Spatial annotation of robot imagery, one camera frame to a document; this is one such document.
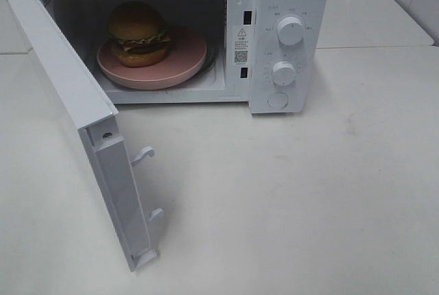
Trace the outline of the white lower microwave knob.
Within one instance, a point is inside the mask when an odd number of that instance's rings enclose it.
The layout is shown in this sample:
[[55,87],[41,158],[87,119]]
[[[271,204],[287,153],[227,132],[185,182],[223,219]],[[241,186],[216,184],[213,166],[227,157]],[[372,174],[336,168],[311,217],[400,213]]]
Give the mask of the white lower microwave knob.
[[280,61],[272,68],[272,80],[275,85],[288,86],[296,80],[297,72],[294,65],[288,61]]

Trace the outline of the white microwave door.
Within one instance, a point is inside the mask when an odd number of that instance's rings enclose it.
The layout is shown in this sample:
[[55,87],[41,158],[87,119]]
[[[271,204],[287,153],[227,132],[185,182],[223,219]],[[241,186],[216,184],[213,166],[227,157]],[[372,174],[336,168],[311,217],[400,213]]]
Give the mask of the white microwave door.
[[162,209],[145,214],[133,167],[154,149],[144,147],[130,158],[116,116],[118,110],[82,62],[42,0],[6,0],[36,70],[43,74],[49,98],[67,116],[82,142],[119,243],[131,271],[155,259],[151,232]]

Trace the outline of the white upper microwave knob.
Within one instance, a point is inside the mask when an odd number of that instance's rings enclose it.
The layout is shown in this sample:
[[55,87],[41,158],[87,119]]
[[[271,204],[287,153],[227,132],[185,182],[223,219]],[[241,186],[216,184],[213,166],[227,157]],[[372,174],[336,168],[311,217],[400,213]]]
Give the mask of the white upper microwave knob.
[[276,33],[282,44],[295,45],[303,38],[304,25],[297,16],[286,16],[278,22]]

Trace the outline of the glass microwave turntable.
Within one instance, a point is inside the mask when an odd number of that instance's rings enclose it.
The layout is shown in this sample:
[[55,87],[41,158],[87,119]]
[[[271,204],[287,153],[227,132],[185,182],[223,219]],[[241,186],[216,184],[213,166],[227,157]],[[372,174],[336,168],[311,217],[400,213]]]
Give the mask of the glass microwave turntable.
[[206,59],[200,70],[195,74],[195,76],[202,76],[205,73],[208,73],[214,67],[218,54],[219,54],[218,46],[209,45],[206,51]]

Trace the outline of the white microwave knob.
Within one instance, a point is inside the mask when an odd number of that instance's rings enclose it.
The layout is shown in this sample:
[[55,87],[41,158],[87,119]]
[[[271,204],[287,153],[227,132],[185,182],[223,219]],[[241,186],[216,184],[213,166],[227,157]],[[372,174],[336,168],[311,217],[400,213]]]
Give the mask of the white microwave knob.
[[272,80],[275,85],[288,86],[296,80],[297,72],[294,65],[288,61],[280,61],[272,68]]
[[304,25],[297,16],[286,16],[278,22],[276,33],[282,44],[295,45],[303,38]]

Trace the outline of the pink round plate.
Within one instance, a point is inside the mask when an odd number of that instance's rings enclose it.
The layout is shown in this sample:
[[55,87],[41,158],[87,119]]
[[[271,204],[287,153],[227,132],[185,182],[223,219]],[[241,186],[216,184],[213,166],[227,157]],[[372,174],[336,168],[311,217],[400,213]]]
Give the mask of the pink round plate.
[[192,78],[206,60],[207,43],[187,27],[171,30],[171,47],[165,58],[145,67],[122,65],[110,52],[110,44],[97,51],[97,63],[104,75],[129,89],[158,90],[181,84]]

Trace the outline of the burger with lettuce and cheese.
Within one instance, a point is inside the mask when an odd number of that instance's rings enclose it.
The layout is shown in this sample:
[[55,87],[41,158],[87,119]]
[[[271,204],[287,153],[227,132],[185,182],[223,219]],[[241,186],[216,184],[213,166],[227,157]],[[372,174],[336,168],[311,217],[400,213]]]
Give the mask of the burger with lettuce and cheese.
[[140,1],[118,5],[110,13],[107,32],[110,52],[126,67],[147,67],[160,62],[171,44],[164,18]]

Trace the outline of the white microwave oven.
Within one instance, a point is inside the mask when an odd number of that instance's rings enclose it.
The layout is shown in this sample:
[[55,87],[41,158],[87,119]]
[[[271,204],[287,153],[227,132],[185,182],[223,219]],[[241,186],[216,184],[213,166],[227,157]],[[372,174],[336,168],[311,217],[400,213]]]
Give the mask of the white microwave oven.
[[[126,1],[142,1],[174,27],[187,27],[216,45],[214,67],[202,76],[164,89],[140,90],[118,85],[104,75],[97,51],[108,39],[110,11]],[[42,0],[46,10],[115,107],[119,104],[247,102],[252,113],[297,113],[303,109],[312,74],[326,0]],[[304,25],[302,40],[282,44],[278,22],[297,16]],[[296,80],[278,86],[272,68],[292,63]],[[285,93],[283,109],[268,105],[273,93]]]

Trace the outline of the round door release button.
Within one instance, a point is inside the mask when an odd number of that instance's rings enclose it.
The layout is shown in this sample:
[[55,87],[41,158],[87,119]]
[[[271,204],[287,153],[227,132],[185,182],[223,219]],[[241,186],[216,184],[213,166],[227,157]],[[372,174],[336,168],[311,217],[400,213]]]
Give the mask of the round door release button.
[[268,105],[272,108],[283,109],[288,105],[288,96],[285,93],[273,93],[268,97]]

